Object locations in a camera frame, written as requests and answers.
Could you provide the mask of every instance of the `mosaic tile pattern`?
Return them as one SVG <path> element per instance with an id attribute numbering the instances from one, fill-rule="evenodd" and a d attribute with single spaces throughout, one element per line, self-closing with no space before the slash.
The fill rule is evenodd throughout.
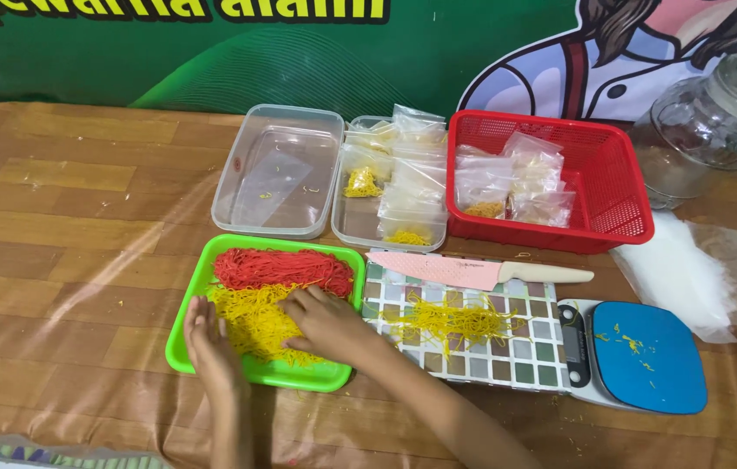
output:
<path id="1" fill-rule="evenodd" d="M 497 284 L 492 292 L 484 292 L 496 311 L 519 310 L 519 314 L 512 319 L 513 325 L 517 324 L 519 317 L 525 319 L 527 324 L 508 331 L 510 339 L 503 344 L 500 340 L 488 340 L 486 343 L 460 340 L 462 343 L 459 343 L 460 338 L 450 339 L 449 360 L 441 355 L 441 348 L 428 341 L 427 332 L 400 331 L 396 325 L 387 323 L 377 314 L 377 311 L 382 311 L 388 319 L 407 314 L 412 309 L 412 305 L 406 301 L 410 293 L 426 301 L 441 301 L 447 293 L 452 298 L 455 294 L 451 292 L 454 291 L 460 293 L 455 301 L 457 304 L 453 304 L 457 306 L 478 298 L 481 293 L 478 290 L 422 281 L 369 261 L 363 318 L 392 342 L 406 337 L 397 344 L 397 348 L 433 376 L 524 390 L 568 392 L 570 381 L 553 284 L 528 284 L 514 279 Z"/>

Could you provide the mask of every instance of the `human arm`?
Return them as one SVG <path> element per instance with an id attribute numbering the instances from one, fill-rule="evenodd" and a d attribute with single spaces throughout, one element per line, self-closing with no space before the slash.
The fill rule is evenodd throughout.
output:
<path id="1" fill-rule="evenodd" d="M 350 304 L 312 285 L 293 291 L 281 305 L 304 335 L 285 340 L 284 346 L 358 368 L 411 408 L 469 469 L 539 467 L 515 436 L 412 363 Z"/>
<path id="2" fill-rule="evenodd" d="M 205 296 L 189 301 L 183 335 L 212 410 L 212 469 L 251 469 L 250 385 L 227 339 L 226 322 L 217 320 L 215 304 Z"/>

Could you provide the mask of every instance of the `kitchen scale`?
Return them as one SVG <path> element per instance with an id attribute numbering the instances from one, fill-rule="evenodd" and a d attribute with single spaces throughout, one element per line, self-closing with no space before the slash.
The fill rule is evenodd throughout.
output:
<path id="1" fill-rule="evenodd" d="M 562 300 L 557 306 L 572 396 L 622 410 L 704 410 L 701 357 L 675 314 L 622 301 Z"/>

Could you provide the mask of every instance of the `wooden pattern tablecloth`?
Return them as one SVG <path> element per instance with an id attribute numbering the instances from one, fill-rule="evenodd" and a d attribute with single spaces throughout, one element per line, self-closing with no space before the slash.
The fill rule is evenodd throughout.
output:
<path id="1" fill-rule="evenodd" d="M 242 116 L 0 103 L 0 434 L 43 446 L 207 458 L 207 404 L 163 347 Z M 737 229 L 737 175 L 678 210 Z M 327 230 L 317 240 L 340 245 Z M 558 295 L 636 301 L 608 255 L 449 239 L 445 254 L 588 267 Z M 457 389 L 550 467 L 737 467 L 737 344 L 699 343 L 709 403 L 654 416 L 487 386 Z M 261 466 L 460 464 L 400 404 L 356 378 L 330 395 L 255 386 Z"/>

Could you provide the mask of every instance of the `plastic container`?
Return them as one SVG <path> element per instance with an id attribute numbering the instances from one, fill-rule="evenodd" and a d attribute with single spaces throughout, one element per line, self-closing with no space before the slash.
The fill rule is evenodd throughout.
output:
<path id="1" fill-rule="evenodd" d="M 212 201 L 215 225 L 246 235 L 318 237 L 344 130 L 335 112 L 274 104 L 250 109 Z"/>
<path id="2" fill-rule="evenodd" d="M 165 359 L 177 371 L 194 373 L 192 362 L 186 351 L 186 341 L 183 338 L 183 318 L 186 317 L 186 307 L 193 295 L 206 294 L 207 286 L 217 282 L 212 268 L 218 254 L 230 248 L 255 248 L 258 250 L 273 249 L 276 251 L 296 252 L 299 250 L 314 250 L 326 254 L 333 254 L 340 261 L 345 261 L 354 271 L 354 290 L 348 300 L 359 310 L 363 301 L 363 285 L 365 284 L 366 265 L 363 256 L 357 251 L 348 248 L 324 246 L 320 244 L 300 243 L 297 241 L 272 240 L 238 234 L 221 234 L 212 238 L 203 247 L 201 258 L 197 261 L 195 272 L 189 281 L 189 287 L 183 296 L 183 303 L 177 311 L 177 318 L 172 327 L 172 334 L 165 343 Z M 323 361 L 311 367 L 290 367 L 284 360 L 273 360 L 261 363 L 250 356 L 241 357 L 244 376 L 252 383 L 270 386 L 290 387 L 301 390 L 315 390 L 330 392 L 339 389 L 351 376 L 351 367 Z"/>
<path id="3" fill-rule="evenodd" d="M 351 125 L 373 126 L 385 120 L 392 122 L 390 117 L 360 116 L 351 122 Z M 388 243 L 377 235 L 380 218 L 377 209 L 380 208 L 380 198 L 360 197 L 349 198 L 342 194 L 348 183 L 348 175 L 339 174 L 333 191 L 333 208 L 331 210 L 331 229 L 343 243 L 357 248 L 383 248 L 387 250 L 402 250 L 415 252 L 431 252 L 441 247 L 446 239 L 446 228 L 441 229 L 440 236 L 435 244 L 429 246 L 415 246 L 411 244 Z"/>
<path id="4" fill-rule="evenodd" d="M 498 154 L 513 132 L 562 145 L 565 190 L 577 193 L 568 228 L 466 215 L 455 205 L 455 149 L 467 144 Z M 632 143 L 609 125 L 465 110 L 449 121 L 447 229 L 452 236 L 540 249 L 599 254 L 642 244 L 655 228 Z"/>

